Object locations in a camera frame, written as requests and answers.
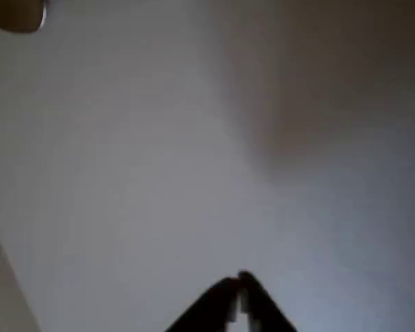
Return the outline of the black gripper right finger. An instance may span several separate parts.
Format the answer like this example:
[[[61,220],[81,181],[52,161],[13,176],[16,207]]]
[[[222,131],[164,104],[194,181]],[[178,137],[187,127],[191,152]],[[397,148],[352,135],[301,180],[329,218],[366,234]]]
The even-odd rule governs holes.
[[[251,331],[297,331],[294,324],[251,272],[240,271],[238,279],[244,295],[243,311],[248,315]]]

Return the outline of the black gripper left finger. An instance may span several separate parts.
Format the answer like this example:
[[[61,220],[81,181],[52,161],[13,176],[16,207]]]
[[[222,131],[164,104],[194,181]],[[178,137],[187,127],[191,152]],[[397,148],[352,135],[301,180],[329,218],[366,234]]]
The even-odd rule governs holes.
[[[167,329],[169,332],[225,331],[237,308],[239,281],[225,277],[209,287]]]

